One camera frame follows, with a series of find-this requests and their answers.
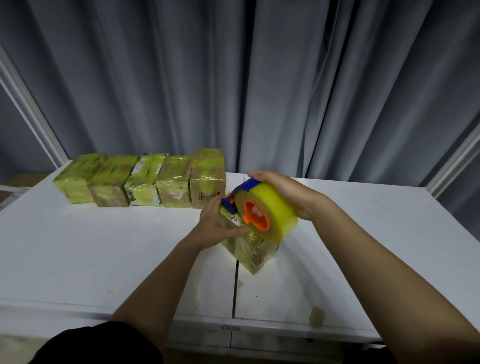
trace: person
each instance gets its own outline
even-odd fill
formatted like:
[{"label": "person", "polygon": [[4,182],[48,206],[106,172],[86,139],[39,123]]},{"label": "person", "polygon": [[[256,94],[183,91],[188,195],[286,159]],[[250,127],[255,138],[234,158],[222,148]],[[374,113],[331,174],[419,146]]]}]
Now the person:
[{"label": "person", "polygon": [[[249,174],[272,184],[310,220],[363,309],[400,363],[477,362],[480,333],[432,285],[386,249],[335,202],[271,171]],[[224,229],[221,197],[212,199],[198,225],[114,312],[93,328],[67,330],[31,361],[39,363],[161,363],[168,331],[198,254],[220,241],[248,234]]]}]

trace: tape roll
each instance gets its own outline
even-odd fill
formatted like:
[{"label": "tape roll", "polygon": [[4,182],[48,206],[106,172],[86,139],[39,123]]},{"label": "tape roll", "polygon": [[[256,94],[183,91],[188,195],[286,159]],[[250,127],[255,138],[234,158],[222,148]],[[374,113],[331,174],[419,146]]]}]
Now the tape roll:
[{"label": "tape roll", "polygon": [[269,243],[280,243],[299,220],[295,207],[266,182],[238,191],[235,205],[247,226]]}]

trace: small package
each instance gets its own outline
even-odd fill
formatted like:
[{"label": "small package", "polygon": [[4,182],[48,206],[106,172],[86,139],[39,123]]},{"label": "small package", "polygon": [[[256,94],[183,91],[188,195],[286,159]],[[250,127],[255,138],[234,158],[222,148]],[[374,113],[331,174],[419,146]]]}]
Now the small package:
[{"label": "small package", "polygon": [[[246,226],[240,214],[232,215],[223,206],[220,206],[220,215],[222,225],[227,229]],[[253,231],[246,236],[226,239],[222,245],[253,275],[275,256],[279,247],[279,244],[264,241]]]},{"label": "small package", "polygon": [[125,183],[125,192],[134,206],[161,206],[156,178],[168,154],[143,153]]},{"label": "small package", "polygon": [[221,149],[197,149],[193,155],[190,191],[192,207],[203,208],[215,196],[225,196],[227,175]]},{"label": "small package", "polygon": [[99,207],[128,207],[130,201],[123,189],[137,156],[120,155],[111,157],[100,168],[88,184],[88,190]]},{"label": "small package", "polygon": [[163,207],[192,207],[190,199],[190,174],[192,157],[169,156],[163,161],[156,179]]},{"label": "small package", "polygon": [[53,180],[53,184],[71,204],[93,202],[87,185],[107,159],[105,153],[78,156]]}]

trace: cardboard box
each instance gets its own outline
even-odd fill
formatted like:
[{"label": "cardboard box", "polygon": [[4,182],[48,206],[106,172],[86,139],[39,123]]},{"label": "cardboard box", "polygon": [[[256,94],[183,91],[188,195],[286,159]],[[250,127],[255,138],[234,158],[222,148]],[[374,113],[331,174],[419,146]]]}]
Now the cardboard box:
[{"label": "cardboard box", "polygon": [[203,208],[213,197],[225,196],[227,175],[221,149],[197,149],[193,155],[190,191],[192,207]]},{"label": "cardboard box", "polygon": [[125,183],[125,192],[134,206],[161,206],[156,179],[168,154],[143,153]]},{"label": "cardboard box", "polygon": [[78,156],[53,180],[53,184],[71,204],[93,202],[87,185],[107,159],[105,153]]},{"label": "cardboard box", "polygon": [[[220,207],[220,215],[226,229],[246,226],[240,214],[232,215],[223,206]],[[264,241],[253,231],[245,236],[226,239],[221,244],[253,275],[275,256],[279,247],[279,244]]]},{"label": "cardboard box", "polygon": [[156,179],[163,207],[192,207],[190,174],[192,157],[166,157]]},{"label": "cardboard box", "polygon": [[130,201],[123,189],[137,156],[119,155],[108,159],[88,184],[88,190],[99,207],[128,207]]}]

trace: white table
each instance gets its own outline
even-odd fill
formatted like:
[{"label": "white table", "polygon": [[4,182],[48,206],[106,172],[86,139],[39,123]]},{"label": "white table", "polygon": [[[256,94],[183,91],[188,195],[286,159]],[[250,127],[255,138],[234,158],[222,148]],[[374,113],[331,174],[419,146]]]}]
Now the white table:
[{"label": "white table", "polygon": [[[69,205],[51,183],[59,172],[0,213],[0,333],[48,337],[105,321],[198,221],[194,209]],[[227,173],[227,191],[244,178]],[[300,181],[330,196],[480,329],[480,244],[424,189]],[[308,325],[314,306],[326,312],[321,328]],[[200,331],[185,335],[185,327]],[[221,352],[331,351],[272,334],[380,339],[308,221],[255,277],[222,246],[203,252],[170,341]]]}]

